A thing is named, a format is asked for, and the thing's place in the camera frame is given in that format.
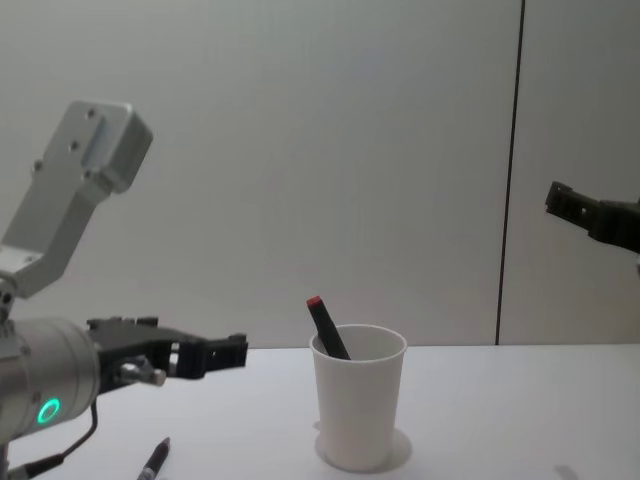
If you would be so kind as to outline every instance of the paper cup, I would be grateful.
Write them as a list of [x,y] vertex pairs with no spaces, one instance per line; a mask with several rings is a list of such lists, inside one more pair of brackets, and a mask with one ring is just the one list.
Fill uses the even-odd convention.
[[337,327],[351,360],[325,353],[310,341],[320,407],[320,447],[332,465],[366,472],[391,453],[402,360],[407,341],[374,325]]

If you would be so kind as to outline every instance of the white table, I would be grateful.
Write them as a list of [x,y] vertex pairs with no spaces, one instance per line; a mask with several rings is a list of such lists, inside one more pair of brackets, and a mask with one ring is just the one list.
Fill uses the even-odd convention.
[[[320,461],[306,349],[251,351],[244,370],[135,386],[99,399],[100,427],[43,480],[135,479],[155,444],[160,478],[358,478]],[[88,413],[14,442],[14,465],[58,452]],[[419,347],[406,358],[397,426],[413,454],[380,479],[637,480],[640,345]]]

